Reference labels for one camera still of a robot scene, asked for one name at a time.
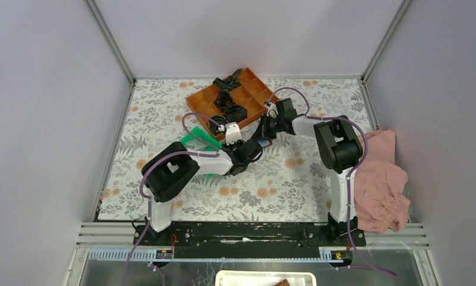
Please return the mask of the green plastic card box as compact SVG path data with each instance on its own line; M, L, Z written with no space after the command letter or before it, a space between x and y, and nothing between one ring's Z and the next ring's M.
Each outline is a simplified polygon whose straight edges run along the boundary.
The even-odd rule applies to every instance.
M215 151L214 146L218 150L222 149L222 144L210 136L206 131L195 127L191 130L191 133L195 136L185 135L181 140L181 144L186 148L194 151Z

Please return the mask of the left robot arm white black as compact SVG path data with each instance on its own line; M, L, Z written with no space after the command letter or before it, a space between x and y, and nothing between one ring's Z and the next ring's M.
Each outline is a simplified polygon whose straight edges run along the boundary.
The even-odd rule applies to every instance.
M173 199L198 175L236 176L257 161L263 147L255 140L244 141L239 127L225 127L225 146L210 144L213 151L196 151L176 141L150 160L141 170L139 193L148 200L147 237L157 245L170 237Z

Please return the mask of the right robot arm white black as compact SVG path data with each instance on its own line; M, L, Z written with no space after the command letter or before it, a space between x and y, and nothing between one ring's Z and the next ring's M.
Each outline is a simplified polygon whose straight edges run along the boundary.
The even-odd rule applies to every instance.
M265 102L254 137L276 138L280 132L315 138L323 165L329 170L332 204L328 212L326 236L334 245L342 245L357 228L353 206L355 168L364 155L363 147L346 116L320 119L298 114L292 100Z

